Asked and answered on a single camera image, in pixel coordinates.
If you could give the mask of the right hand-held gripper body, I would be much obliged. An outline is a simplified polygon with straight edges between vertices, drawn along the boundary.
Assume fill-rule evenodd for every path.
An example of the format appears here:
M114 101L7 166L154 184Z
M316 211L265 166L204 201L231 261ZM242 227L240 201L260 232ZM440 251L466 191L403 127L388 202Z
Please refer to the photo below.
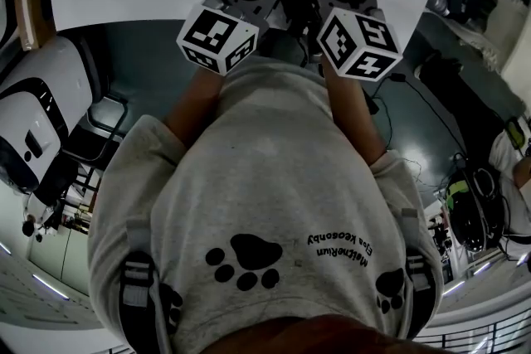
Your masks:
M378 81L401 59L395 31L378 0L315 0L316 41L336 74Z

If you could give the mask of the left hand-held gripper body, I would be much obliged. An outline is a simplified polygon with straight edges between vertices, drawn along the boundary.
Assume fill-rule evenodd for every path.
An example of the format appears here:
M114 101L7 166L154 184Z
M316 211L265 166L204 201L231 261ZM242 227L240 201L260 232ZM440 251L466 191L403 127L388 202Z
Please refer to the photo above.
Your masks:
M187 61L226 75L256 50L278 0L203 0L183 24L177 44Z

